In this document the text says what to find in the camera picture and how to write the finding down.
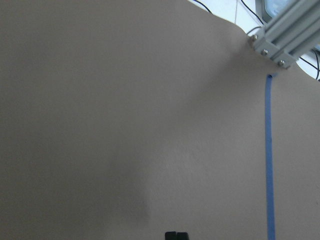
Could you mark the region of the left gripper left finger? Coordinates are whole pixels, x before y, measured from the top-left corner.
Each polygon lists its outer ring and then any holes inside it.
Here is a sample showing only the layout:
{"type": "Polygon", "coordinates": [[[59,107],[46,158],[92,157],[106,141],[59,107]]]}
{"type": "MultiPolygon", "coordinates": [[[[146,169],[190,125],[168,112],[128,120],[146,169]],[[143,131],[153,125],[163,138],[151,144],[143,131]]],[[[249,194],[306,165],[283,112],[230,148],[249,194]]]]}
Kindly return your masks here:
{"type": "Polygon", "coordinates": [[[177,232],[176,231],[168,231],[164,234],[165,240],[177,240],[177,232]]]}

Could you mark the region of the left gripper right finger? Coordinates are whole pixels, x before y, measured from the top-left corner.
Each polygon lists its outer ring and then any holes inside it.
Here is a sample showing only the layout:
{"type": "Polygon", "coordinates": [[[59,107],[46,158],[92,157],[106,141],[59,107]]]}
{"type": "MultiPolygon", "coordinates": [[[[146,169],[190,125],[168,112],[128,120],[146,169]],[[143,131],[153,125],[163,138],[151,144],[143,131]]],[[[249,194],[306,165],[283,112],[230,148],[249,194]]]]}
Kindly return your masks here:
{"type": "Polygon", "coordinates": [[[189,234],[187,232],[177,232],[176,239],[177,240],[189,240],[189,234]]]}

